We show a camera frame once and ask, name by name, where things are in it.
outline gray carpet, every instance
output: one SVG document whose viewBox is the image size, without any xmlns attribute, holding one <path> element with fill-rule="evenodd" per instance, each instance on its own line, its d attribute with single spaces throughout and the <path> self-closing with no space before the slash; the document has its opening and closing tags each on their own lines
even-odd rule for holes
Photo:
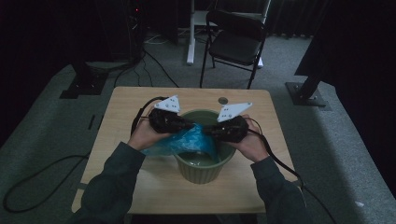
<svg viewBox="0 0 396 224">
<path fill-rule="evenodd" d="M 153 39 L 145 49 L 165 68 L 179 87 L 199 86 L 205 45 L 197 41 L 195 60 L 186 65 L 188 40 L 178 45 Z M 371 160 L 359 134 L 340 104 L 332 86 L 320 83 L 318 90 L 332 110 L 293 105 L 285 82 L 304 82 L 294 72 L 310 39 L 270 36 L 251 89 L 268 90 L 273 98 L 294 167 L 308 187 L 326 204 L 338 223 L 396 223 L 396 202 Z M 90 63 L 111 67 L 114 63 Z M 244 89 L 248 73 L 221 65 L 207 65 L 205 88 Z M 102 116 L 120 71 L 112 72 L 101 95 L 59 99 L 75 73 L 66 66 L 56 74 L 19 127 L 0 150 L 0 195 L 19 180 L 69 155 L 84 155 L 92 149 Z M 175 87 L 161 67 L 148 55 L 137 67 L 123 73 L 117 86 Z M 54 189 L 78 159 L 62 161 L 18 187 L 9 197 L 14 209 L 40 202 Z M 10 214 L 0 210 L 0 223 L 64 223 L 86 161 L 60 188 L 32 211 Z M 331 223 L 319 203 L 304 193 L 315 223 Z"/>
</svg>

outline hand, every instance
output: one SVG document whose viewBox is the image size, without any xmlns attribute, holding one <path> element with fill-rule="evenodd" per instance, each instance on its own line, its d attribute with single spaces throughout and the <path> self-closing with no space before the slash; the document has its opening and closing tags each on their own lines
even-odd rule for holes
<svg viewBox="0 0 396 224">
<path fill-rule="evenodd" d="M 249 115 L 242 116 L 248 124 L 248 128 L 257 133 L 260 132 L 259 128 L 253 125 L 253 122 L 249 119 Z M 251 132 L 247 132 L 247 136 L 239 143 L 227 142 L 232 147 L 238 149 L 242 155 L 251 161 L 262 161 L 268 157 L 268 152 L 264 146 L 264 143 L 260 137 Z"/>
<path fill-rule="evenodd" d="M 136 130 L 131 135 L 128 141 L 128 145 L 138 151 L 151 147 L 156 142 L 160 141 L 165 137 L 169 137 L 170 133 L 157 133 L 149 125 L 149 118 L 141 118 L 137 124 Z"/>
</svg>

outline dark green sweater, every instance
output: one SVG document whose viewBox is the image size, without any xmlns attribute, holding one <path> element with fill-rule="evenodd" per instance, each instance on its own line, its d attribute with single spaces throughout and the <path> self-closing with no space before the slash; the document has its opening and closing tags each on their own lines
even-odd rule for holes
<svg viewBox="0 0 396 224">
<path fill-rule="evenodd" d="M 136 177 L 146 156 L 120 143 L 94 177 L 81 199 L 81 208 L 67 223 L 122 223 L 132 204 Z M 268 223 L 311 223 L 300 190 L 285 180 L 271 158 L 251 165 L 264 200 Z"/>
</svg>

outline table surface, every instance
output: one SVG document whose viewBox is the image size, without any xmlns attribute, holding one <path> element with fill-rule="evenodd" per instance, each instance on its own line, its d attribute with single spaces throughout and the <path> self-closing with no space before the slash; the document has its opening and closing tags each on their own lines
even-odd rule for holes
<svg viewBox="0 0 396 224">
<path fill-rule="evenodd" d="M 183 114 L 193 109 L 220 112 L 220 97 L 228 104 L 253 103 L 242 114 L 249 114 L 262 126 L 275 155 L 293 169 L 290 154 L 268 91 L 190 88 L 117 87 L 110 98 L 99 133 L 88 160 L 82 184 L 99 175 L 106 159 L 120 141 L 129 139 L 131 124 L 139 108 L 157 96 L 177 95 Z M 265 206 L 259 197 L 250 168 L 252 162 L 239 151 L 227 162 L 214 181 L 197 185 L 187 181 L 177 168 L 173 156 L 146 157 L 137 176 L 132 214 L 226 214 L 263 213 Z M 297 178 L 279 167 L 289 181 Z M 83 189 L 78 189 L 72 211 L 80 208 Z"/>
</svg>

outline person's left hand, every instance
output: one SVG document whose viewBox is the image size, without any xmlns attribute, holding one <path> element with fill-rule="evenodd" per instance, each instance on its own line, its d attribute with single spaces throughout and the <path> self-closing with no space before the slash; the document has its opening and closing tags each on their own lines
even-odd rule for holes
<svg viewBox="0 0 396 224">
<path fill-rule="evenodd" d="M 156 142 L 160 141 L 165 137 L 169 137 L 171 133 L 157 133 L 149 125 L 149 118 L 141 118 L 137 124 L 136 130 L 131 135 L 128 141 L 128 145 L 136 150 L 143 150 L 151 147 Z"/>
</svg>

